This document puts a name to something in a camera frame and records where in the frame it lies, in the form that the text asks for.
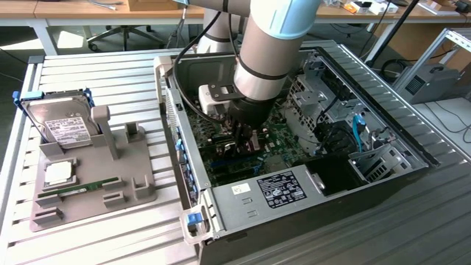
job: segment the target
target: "chair leg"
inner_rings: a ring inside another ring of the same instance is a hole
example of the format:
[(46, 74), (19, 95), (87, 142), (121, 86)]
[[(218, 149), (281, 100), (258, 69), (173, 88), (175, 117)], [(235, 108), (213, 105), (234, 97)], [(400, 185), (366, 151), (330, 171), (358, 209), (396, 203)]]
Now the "chair leg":
[(162, 39), (159, 39), (157, 36), (153, 36), (135, 28), (130, 28), (130, 32), (135, 33), (137, 35), (139, 35), (150, 40), (155, 40), (155, 41), (161, 42), (162, 44), (165, 43), (165, 41)]
[(115, 35), (121, 33), (121, 28), (114, 28), (111, 30), (107, 30), (105, 33), (97, 35), (95, 37), (90, 38), (87, 40), (89, 43), (93, 43), (94, 41), (98, 41), (98, 40), (102, 40), (105, 39), (106, 37), (111, 36), (111, 35)]

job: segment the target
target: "small box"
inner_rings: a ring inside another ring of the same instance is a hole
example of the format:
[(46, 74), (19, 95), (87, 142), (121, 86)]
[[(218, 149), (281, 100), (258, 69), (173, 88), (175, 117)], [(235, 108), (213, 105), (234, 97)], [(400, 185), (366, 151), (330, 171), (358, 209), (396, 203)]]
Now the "small box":
[(183, 4), (174, 0), (129, 0), (130, 11), (178, 10)]
[(429, 0), (428, 5), (437, 11), (456, 11), (457, 6), (450, 0)]
[(372, 7), (372, 2), (350, 2), (349, 4), (345, 5), (345, 8), (352, 12), (352, 13), (360, 13), (360, 14), (366, 14), (369, 13), (369, 9)]
[(374, 13), (376, 15), (382, 15), (385, 13), (386, 7), (389, 7), (388, 13), (397, 13), (398, 12), (398, 6), (393, 3), (377, 3), (373, 2), (373, 5), (370, 7), (370, 12)]

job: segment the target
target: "hard drive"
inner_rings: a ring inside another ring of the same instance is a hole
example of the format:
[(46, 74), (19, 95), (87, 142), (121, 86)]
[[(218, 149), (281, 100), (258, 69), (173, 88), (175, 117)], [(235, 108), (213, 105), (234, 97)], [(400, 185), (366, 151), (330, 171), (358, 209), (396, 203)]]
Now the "hard drive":
[(89, 89), (69, 92), (33, 92), (19, 107), (37, 126), (45, 142), (58, 142), (70, 149), (91, 145), (101, 129), (91, 118), (93, 100)]

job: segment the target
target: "hard drive label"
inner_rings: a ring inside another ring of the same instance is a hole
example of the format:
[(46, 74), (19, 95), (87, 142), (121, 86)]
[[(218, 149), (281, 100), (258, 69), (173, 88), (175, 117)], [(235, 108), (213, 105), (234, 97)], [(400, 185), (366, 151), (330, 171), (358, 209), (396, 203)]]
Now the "hard drive label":
[(61, 145), (75, 144), (77, 142), (91, 140), (82, 117), (49, 120), (46, 121), (46, 125)]
[(257, 182), (269, 206), (274, 209), (307, 198), (293, 171), (262, 178)]

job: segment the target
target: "metal bracket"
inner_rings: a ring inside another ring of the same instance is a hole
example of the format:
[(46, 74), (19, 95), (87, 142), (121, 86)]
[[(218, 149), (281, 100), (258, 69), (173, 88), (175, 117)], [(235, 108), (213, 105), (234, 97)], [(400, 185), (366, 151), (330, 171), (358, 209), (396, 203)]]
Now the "metal bracket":
[(223, 85), (219, 83), (213, 83), (213, 84), (209, 84), (209, 89), (210, 89), (211, 98), (217, 102), (242, 99), (246, 97), (239, 92), (237, 86), (233, 84)]

